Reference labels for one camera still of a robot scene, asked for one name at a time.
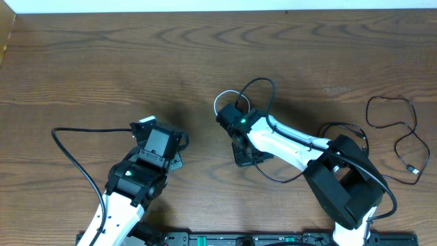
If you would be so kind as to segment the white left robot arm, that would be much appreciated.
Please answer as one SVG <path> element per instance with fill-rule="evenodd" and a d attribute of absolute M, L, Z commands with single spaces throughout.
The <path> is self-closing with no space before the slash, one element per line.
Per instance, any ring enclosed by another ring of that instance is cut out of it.
<path fill-rule="evenodd" d="M 121 245 L 137 228 L 152 200 L 167 186 L 169 172 L 183 166 L 188 133 L 150 116 L 130 124 L 137 141 L 109 171 L 104 208 L 99 208 L 77 245 Z"/>

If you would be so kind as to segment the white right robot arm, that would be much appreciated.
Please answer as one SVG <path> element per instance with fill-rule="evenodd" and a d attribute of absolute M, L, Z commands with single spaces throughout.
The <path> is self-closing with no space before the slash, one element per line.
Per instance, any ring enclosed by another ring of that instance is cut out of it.
<path fill-rule="evenodd" d="M 335 221 L 337 245 L 364 245 L 369 219 L 388 187 L 354 140 L 301 133 L 263 111 L 243 113 L 228 104 L 216 121 L 232 139 L 239 167 L 258 166 L 275 156 L 299 169 L 324 211 Z"/>

